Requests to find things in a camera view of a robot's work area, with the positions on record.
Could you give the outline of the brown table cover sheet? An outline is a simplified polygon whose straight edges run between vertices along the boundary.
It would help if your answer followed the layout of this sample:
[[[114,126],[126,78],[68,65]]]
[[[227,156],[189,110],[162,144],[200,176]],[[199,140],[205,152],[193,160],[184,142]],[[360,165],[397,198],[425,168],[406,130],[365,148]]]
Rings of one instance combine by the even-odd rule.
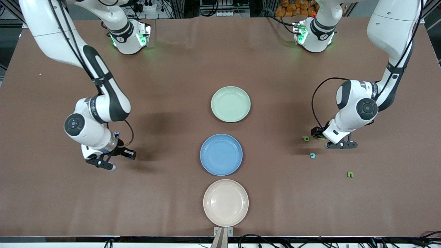
[[[153,47],[123,55],[99,21],[76,21],[132,105],[137,158],[113,157],[112,172],[85,163],[63,130],[77,100],[97,93],[93,83],[47,58],[22,30],[0,87],[0,235],[212,235],[203,195],[219,176],[202,167],[199,151],[218,133],[244,150],[227,176],[249,196],[235,235],[441,230],[441,68],[425,27],[394,103],[353,132],[356,149],[302,140],[317,125],[310,101],[323,80],[382,77],[388,56],[369,41],[368,22],[341,19],[332,44],[315,54],[265,18],[160,19]],[[252,101],[236,123],[211,110],[226,86]]]

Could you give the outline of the light green plate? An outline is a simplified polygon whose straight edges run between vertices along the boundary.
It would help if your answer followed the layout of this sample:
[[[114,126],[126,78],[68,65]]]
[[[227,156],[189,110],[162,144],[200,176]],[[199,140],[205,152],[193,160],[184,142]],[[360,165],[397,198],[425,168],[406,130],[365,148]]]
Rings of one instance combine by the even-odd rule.
[[[219,120],[236,123],[243,120],[252,107],[249,95],[236,86],[226,86],[217,90],[211,99],[211,110]]]

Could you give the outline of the blue plate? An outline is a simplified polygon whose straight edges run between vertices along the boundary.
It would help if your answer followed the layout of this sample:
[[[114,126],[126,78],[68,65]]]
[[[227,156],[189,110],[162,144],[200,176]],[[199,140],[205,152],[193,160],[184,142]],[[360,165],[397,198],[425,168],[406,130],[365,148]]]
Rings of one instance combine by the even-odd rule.
[[[202,167],[215,176],[233,174],[241,166],[244,151],[240,142],[229,134],[208,137],[200,148]]]

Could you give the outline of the beige plate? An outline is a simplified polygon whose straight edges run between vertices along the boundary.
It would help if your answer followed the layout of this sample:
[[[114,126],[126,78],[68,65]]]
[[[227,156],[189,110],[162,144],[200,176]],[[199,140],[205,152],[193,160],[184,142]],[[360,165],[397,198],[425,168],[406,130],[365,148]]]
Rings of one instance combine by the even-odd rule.
[[[249,196],[240,183],[232,179],[220,179],[205,191],[203,209],[215,226],[233,227],[246,217]]]

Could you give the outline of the orange mesh bag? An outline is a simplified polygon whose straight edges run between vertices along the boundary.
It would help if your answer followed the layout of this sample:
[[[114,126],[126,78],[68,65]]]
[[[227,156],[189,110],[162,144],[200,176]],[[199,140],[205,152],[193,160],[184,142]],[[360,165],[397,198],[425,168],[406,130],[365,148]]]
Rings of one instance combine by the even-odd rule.
[[[320,5],[315,0],[279,0],[279,6],[274,10],[277,18],[308,16],[315,17]]]

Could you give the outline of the power strip with black plugs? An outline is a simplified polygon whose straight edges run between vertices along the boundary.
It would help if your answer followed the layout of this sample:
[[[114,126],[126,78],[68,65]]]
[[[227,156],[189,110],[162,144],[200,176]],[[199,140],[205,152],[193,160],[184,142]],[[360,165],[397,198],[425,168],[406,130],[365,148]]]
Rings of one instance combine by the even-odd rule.
[[[135,13],[156,12],[157,4],[154,0],[133,0]]]

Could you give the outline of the grey metal bracket post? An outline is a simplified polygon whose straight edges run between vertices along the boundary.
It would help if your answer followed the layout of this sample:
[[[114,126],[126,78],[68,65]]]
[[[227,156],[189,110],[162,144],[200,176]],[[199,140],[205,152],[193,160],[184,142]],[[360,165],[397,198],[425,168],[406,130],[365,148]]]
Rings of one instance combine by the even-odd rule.
[[[232,227],[216,227],[210,248],[228,248],[230,237],[233,237]]]

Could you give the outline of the aluminium frame bar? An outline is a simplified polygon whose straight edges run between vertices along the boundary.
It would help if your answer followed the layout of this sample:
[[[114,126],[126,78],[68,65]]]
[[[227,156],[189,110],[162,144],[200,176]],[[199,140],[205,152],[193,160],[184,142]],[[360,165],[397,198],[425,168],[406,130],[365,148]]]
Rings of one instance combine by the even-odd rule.
[[[0,28],[22,28],[23,24],[19,0],[0,0]]]
[[[427,0],[423,8],[422,19],[426,18],[439,5],[441,5],[441,0]]]

